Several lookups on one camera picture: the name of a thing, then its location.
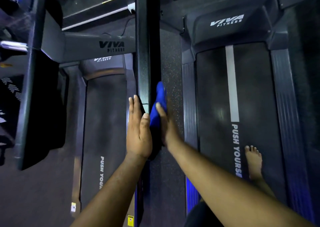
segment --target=blue towel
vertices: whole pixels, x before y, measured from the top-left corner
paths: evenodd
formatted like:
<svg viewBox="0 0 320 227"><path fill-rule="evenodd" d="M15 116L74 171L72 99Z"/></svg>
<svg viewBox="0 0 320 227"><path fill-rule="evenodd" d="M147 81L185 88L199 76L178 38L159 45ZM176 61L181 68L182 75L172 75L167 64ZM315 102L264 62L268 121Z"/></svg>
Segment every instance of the blue towel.
<svg viewBox="0 0 320 227"><path fill-rule="evenodd" d="M159 102L164 111L167 113L167 102L166 102L167 91L163 87L162 82L160 81L157 85L157 97L155 103L151 109L150 113L150 127L160 129L160 115L156 109L156 103Z"/></svg>

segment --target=person's right hand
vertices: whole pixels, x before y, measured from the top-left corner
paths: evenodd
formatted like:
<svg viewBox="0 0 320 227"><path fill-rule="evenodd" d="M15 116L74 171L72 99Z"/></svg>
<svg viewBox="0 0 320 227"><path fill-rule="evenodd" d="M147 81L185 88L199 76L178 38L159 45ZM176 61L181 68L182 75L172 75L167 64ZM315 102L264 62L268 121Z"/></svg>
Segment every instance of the person's right hand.
<svg viewBox="0 0 320 227"><path fill-rule="evenodd" d="M168 104L168 115L165 110L161 107L160 103L155 105L160 118L161 118L161 132L163 144L167 147L168 144L171 144L177 140L182 140L178 132L177 125L174 119L171 117L170 105Z"/></svg>

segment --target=treadmill belt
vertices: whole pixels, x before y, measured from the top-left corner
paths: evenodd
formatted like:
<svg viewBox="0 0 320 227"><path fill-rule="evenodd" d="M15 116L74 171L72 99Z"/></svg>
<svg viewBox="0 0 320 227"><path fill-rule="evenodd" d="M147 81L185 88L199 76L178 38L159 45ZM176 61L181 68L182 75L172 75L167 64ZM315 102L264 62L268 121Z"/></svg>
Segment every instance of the treadmill belt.
<svg viewBox="0 0 320 227"><path fill-rule="evenodd" d="M262 153L262 174L287 205L272 63L264 43L221 47L196 57L200 151L249 180L245 146Z"/></svg>
<svg viewBox="0 0 320 227"><path fill-rule="evenodd" d="M82 209L99 191L100 181L106 183L125 158L126 97L125 75L109 75L88 81L81 179Z"/></svg>

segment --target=viva fitness logo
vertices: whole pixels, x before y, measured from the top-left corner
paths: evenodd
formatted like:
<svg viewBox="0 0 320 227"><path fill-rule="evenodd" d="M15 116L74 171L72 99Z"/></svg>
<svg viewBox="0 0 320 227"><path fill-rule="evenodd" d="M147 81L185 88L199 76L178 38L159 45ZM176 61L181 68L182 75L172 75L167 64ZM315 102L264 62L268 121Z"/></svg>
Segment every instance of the viva fitness logo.
<svg viewBox="0 0 320 227"><path fill-rule="evenodd" d="M222 20L218 20L218 21L214 21L211 22L210 26L217 26L217 27L221 27L221 26L225 26L225 25L230 25L230 24L235 24L235 23L239 23L242 21L243 17L245 15L239 15L239 16L234 16L232 18L227 18L227 19L222 19Z"/></svg>

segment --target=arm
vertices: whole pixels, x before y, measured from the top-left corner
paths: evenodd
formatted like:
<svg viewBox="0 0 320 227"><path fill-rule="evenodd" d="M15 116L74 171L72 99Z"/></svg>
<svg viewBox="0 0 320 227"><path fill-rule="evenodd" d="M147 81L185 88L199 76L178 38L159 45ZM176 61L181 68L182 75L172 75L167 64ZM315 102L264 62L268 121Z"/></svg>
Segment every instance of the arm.
<svg viewBox="0 0 320 227"><path fill-rule="evenodd" d="M136 184L152 152L150 117L142 117L138 96L129 98L127 155L71 227L120 227L123 225Z"/></svg>
<svg viewBox="0 0 320 227"><path fill-rule="evenodd" d="M179 136L160 104L166 147L204 201L226 227L313 226L288 207L246 181L214 165Z"/></svg>

